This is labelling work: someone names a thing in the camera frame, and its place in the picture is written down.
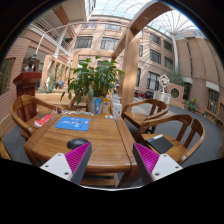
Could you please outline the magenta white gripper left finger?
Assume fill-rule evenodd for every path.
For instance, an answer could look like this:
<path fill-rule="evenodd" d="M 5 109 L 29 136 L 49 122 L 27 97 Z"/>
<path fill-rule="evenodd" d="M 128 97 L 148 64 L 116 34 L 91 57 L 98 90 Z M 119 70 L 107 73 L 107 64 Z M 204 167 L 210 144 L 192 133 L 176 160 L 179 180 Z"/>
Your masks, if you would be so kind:
<path fill-rule="evenodd" d="M 66 154 L 55 154 L 41 166 L 41 169 L 79 185 L 91 153 L 92 144 L 88 142 Z"/>

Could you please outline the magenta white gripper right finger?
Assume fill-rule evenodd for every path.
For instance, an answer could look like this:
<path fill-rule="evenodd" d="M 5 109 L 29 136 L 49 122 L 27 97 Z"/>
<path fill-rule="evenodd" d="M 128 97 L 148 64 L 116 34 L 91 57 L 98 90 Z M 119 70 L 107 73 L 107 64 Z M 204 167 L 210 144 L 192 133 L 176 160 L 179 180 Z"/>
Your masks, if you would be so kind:
<path fill-rule="evenodd" d="M 168 154 L 157 154 L 138 143 L 133 144 L 133 154 L 145 185 L 182 169 Z"/>

